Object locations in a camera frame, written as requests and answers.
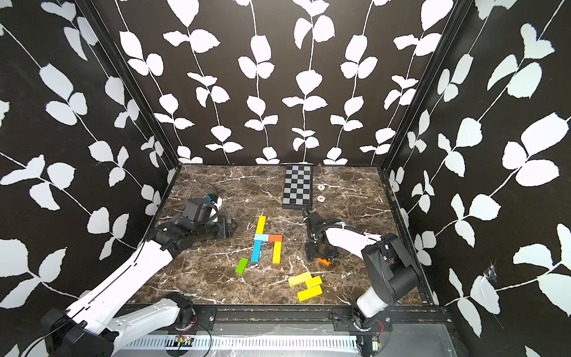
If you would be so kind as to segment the orange long block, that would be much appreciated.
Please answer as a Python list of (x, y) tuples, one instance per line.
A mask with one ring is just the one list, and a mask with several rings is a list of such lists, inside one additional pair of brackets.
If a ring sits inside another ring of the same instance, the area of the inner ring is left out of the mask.
[(325, 259), (321, 259), (321, 258), (318, 258), (317, 261), (319, 263), (323, 264), (324, 266), (330, 266), (330, 264), (331, 264), (330, 260), (325, 260)]

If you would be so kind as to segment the small yellow block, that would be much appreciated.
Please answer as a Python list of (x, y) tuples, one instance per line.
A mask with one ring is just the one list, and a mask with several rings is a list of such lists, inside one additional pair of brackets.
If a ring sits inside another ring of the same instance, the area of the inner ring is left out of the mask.
[(323, 281), (322, 281), (320, 276), (310, 278), (305, 282), (307, 289), (311, 289), (313, 287), (320, 286), (322, 283), (323, 283)]

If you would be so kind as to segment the yellow long block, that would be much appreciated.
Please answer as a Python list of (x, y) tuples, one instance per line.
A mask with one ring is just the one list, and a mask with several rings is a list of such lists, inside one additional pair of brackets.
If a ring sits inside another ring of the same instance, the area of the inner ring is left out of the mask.
[(257, 222), (256, 234), (263, 234), (266, 224), (266, 217), (260, 216)]

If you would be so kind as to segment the teal long block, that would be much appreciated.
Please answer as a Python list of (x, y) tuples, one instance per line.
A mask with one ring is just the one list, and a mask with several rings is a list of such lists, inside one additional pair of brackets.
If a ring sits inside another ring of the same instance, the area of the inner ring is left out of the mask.
[(252, 263), (259, 263), (262, 243), (263, 242), (259, 241), (259, 240), (254, 241), (254, 248), (253, 248), (252, 255), (251, 255), (251, 262)]

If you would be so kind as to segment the green block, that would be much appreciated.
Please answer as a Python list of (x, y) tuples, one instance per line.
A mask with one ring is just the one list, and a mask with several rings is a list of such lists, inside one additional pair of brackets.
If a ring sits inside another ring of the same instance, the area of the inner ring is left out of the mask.
[(238, 275), (243, 275), (245, 272), (246, 267), (248, 266), (249, 260), (246, 258), (241, 258), (240, 262), (235, 270), (235, 273)]

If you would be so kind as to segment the light blue short block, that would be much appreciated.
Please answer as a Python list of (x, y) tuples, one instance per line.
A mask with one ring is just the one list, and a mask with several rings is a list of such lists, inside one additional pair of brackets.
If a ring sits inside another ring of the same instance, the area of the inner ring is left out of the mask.
[(254, 237), (255, 241), (260, 241), (260, 242), (268, 242), (269, 241), (269, 235), (268, 234), (256, 234)]

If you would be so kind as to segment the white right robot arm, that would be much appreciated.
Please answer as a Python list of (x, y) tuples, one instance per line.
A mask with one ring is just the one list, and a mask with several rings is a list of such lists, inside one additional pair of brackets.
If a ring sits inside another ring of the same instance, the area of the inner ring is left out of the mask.
[(395, 234), (366, 234), (339, 219), (324, 220), (317, 212), (302, 210), (308, 239), (306, 257), (325, 262), (339, 257), (343, 249), (364, 262), (370, 287), (354, 303), (352, 318), (367, 327), (379, 312), (394, 306), (420, 283), (416, 260)]

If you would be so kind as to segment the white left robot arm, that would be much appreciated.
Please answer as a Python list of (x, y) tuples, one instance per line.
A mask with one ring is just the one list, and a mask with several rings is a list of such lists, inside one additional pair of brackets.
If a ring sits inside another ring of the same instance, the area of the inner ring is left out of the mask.
[(131, 342), (163, 327), (186, 332), (198, 320), (193, 302), (171, 292), (159, 302), (126, 315), (123, 305), (159, 270), (194, 244), (226, 239), (231, 218), (192, 223), (184, 218), (155, 228), (149, 239), (107, 279), (64, 311), (52, 309), (41, 320), (49, 356), (113, 356)]

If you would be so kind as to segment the black grey checkerboard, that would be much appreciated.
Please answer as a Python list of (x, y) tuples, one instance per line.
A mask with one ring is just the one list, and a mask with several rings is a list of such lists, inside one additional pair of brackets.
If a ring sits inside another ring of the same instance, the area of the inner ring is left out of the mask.
[(282, 207), (311, 210), (313, 200), (311, 165), (289, 165), (285, 169)]

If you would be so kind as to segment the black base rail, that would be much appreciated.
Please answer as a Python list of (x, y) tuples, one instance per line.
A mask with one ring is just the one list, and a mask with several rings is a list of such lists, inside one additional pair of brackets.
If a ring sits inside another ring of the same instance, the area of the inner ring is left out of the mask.
[(196, 305), (193, 326), (164, 327), (159, 335), (184, 336), (355, 336), (358, 347), (377, 347), (390, 337), (390, 317), (381, 313), (360, 328), (348, 305)]

